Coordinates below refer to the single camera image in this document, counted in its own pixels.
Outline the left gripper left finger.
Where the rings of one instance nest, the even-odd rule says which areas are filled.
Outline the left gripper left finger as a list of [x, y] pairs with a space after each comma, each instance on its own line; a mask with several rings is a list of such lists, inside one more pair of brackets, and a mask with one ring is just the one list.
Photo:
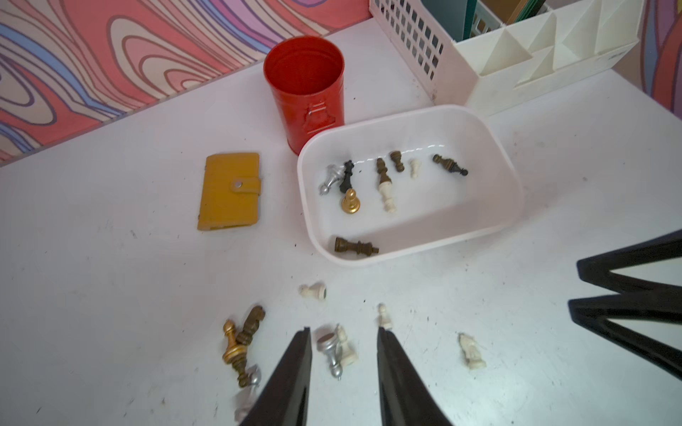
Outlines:
[[241, 425], [306, 426], [312, 369], [311, 330], [298, 331]]

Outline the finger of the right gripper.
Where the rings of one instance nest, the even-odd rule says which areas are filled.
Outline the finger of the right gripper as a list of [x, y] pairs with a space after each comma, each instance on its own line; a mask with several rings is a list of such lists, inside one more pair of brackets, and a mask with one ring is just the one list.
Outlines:
[[679, 297], [593, 297], [568, 302], [572, 321], [681, 378], [681, 351], [613, 320], [681, 323]]
[[583, 282], [614, 291], [621, 296], [681, 298], [680, 286], [616, 273], [616, 270], [623, 268], [677, 258], [681, 258], [680, 230], [626, 248], [580, 259], [577, 261], [577, 273]]

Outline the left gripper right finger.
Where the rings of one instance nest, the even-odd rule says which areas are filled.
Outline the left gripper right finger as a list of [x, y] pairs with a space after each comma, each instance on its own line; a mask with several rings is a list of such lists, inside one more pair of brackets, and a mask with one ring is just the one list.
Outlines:
[[383, 425], [452, 425], [397, 337], [385, 328], [378, 329], [378, 383]]

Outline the gold pawn chess piece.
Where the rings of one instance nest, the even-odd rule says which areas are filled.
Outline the gold pawn chess piece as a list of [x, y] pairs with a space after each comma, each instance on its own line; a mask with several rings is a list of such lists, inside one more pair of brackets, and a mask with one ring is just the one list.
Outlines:
[[341, 207], [346, 214], [355, 214], [360, 210], [361, 201], [358, 199], [357, 193], [353, 188], [346, 191]]

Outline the black king chess piece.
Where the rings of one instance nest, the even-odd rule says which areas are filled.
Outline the black king chess piece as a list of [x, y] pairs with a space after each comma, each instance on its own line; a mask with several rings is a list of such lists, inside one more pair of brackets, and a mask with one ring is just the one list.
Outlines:
[[344, 163], [344, 177], [342, 178], [342, 181], [339, 185], [339, 190], [341, 193], [344, 195], [346, 192], [350, 189], [353, 188], [352, 185], [352, 176], [353, 176], [353, 168], [354, 168], [354, 163], [352, 160], [348, 160], [347, 162]]

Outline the bronze pawn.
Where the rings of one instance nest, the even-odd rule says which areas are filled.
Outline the bronze pawn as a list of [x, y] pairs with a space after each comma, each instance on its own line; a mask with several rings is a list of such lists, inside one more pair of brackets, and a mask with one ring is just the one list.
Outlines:
[[391, 161], [394, 164], [394, 168], [396, 169], [397, 172], [401, 173], [405, 171], [405, 166], [402, 162], [402, 153], [401, 151], [395, 150], [390, 152], [389, 157]]

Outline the bronze queen chess piece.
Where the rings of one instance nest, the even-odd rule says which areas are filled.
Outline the bronze queen chess piece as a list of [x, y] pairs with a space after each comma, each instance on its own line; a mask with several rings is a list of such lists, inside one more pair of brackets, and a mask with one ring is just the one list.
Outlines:
[[380, 185], [382, 185], [386, 182], [392, 181], [392, 179], [390, 179], [390, 177], [388, 177], [388, 174], [387, 174], [388, 169], [387, 169], [387, 166], [385, 164], [384, 159], [378, 158], [376, 161], [376, 167], [377, 167], [377, 173], [379, 175], [379, 184]]

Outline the silver pawn chess piece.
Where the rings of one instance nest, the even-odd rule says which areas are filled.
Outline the silver pawn chess piece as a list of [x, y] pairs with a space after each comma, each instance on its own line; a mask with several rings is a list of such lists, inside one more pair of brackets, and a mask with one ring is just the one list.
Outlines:
[[326, 195], [330, 192], [332, 186], [337, 182], [342, 181], [345, 177], [345, 167], [342, 165], [331, 164], [327, 168], [326, 179], [321, 183], [319, 187], [319, 194]]

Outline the bronze rook chess piece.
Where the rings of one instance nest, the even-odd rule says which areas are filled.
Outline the bronze rook chess piece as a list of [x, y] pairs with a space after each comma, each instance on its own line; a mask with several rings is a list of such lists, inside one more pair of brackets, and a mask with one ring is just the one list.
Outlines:
[[469, 171], [467, 169], [461, 168], [457, 162], [455, 162], [453, 159], [450, 158], [444, 158], [439, 154], [435, 154], [433, 156], [433, 162], [442, 166], [444, 170], [447, 170], [449, 173], [455, 173], [459, 174], [461, 176], [466, 177], [469, 174]]

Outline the white pawn chess piece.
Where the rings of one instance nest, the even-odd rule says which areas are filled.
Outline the white pawn chess piece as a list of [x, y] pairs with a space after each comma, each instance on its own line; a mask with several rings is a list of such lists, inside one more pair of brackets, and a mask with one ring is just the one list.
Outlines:
[[419, 159], [413, 158], [410, 160], [410, 177], [412, 179], [418, 179], [419, 178], [421, 167], [422, 167], [422, 162]]

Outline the white bishop chess piece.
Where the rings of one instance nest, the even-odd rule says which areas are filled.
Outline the white bishop chess piece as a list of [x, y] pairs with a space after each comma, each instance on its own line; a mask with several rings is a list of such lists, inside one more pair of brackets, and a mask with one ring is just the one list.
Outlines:
[[341, 351], [340, 363], [343, 368], [347, 368], [357, 362], [359, 356], [351, 347], [346, 330], [340, 324], [336, 327], [336, 335], [339, 339], [339, 349]]

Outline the silver bishop chess piece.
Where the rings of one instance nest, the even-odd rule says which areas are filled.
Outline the silver bishop chess piece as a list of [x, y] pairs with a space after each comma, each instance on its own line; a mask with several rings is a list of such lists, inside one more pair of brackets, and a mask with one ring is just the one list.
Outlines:
[[334, 378], [341, 380], [343, 367], [341, 365], [339, 337], [331, 332], [322, 335], [316, 342], [317, 351], [324, 354], [329, 361], [330, 372]]

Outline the white knight chess piece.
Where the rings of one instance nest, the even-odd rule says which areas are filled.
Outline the white knight chess piece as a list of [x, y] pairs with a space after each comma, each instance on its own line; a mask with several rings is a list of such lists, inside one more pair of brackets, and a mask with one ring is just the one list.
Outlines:
[[483, 360], [481, 352], [473, 337], [465, 333], [460, 333], [458, 336], [459, 345], [465, 356], [465, 363], [471, 370], [485, 368], [487, 363]]

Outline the white small chess piece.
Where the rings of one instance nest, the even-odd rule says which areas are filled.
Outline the white small chess piece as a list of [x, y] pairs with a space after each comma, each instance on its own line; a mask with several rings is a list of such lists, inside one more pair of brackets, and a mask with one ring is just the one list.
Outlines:
[[327, 288], [322, 282], [313, 285], [302, 285], [298, 290], [300, 296], [304, 298], [314, 298], [318, 301], [325, 301], [327, 297]]

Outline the white plastic storage box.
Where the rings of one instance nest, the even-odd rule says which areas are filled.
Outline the white plastic storage box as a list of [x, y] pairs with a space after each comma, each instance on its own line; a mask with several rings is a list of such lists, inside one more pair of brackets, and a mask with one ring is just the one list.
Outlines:
[[[402, 153], [404, 172], [389, 157], [395, 150]], [[433, 162], [435, 154], [469, 174], [447, 172]], [[385, 211], [378, 191], [378, 158], [392, 179], [394, 213]], [[418, 179], [410, 177], [413, 158], [422, 162]], [[348, 160], [361, 201], [355, 214], [342, 210], [341, 181], [319, 194], [328, 166]], [[304, 146], [297, 172], [309, 239], [340, 266], [368, 266], [493, 234], [511, 225], [524, 204], [520, 178], [500, 140], [480, 115], [462, 106], [432, 106], [324, 131]], [[371, 242], [379, 253], [336, 253], [337, 237]]]

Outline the silver piece lower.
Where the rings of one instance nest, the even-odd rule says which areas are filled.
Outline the silver piece lower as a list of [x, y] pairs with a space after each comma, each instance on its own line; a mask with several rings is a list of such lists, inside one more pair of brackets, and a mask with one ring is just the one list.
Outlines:
[[236, 424], [241, 424], [246, 419], [250, 410], [257, 402], [259, 385], [262, 380], [258, 364], [251, 366], [246, 372], [249, 374], [249, 382], [236, 397], [236, 411], [234, 411], [234, 421]]

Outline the small white pawn piece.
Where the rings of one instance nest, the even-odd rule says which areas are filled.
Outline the small white pawn piece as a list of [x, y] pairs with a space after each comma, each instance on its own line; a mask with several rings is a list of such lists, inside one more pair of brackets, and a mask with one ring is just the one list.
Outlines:
[[386, 330], [391, 330], [394, 326], [384, 303], [378, 305], [378, 326]]

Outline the yellow wallet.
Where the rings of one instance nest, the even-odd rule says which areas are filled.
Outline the yellow wallet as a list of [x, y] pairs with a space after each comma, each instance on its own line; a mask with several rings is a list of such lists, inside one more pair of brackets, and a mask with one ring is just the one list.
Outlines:
[[251, 226], [259, 221], [259, 153], [213, 154], [206, 159], [197, 229]]

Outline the white desk file organizer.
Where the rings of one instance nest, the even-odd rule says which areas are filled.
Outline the white desk file organizer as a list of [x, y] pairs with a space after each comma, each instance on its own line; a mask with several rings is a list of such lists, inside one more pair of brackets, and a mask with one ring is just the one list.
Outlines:
[[369, 11], [434, 104], [493, 115], [612, 69], [639, 42], [643, 6], [579, 1], [461, 42], [419, 1]]

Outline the brown cardboard folder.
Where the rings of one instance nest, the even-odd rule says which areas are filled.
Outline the brown cardboard folder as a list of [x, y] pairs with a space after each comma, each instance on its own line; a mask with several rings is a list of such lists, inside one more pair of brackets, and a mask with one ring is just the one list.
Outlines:
[[483, 4], [504, 24], [535, 17], [545, 0], [483, 0]]

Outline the red metal bucket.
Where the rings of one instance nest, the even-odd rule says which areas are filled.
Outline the red metal bucket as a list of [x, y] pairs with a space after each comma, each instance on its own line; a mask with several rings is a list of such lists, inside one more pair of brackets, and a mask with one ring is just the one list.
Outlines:
[[339, 48], [312, 35], [285, 40], [266, 55], [264, 77], [294, 154], [315, 135], [346, 124], [345, 68]]

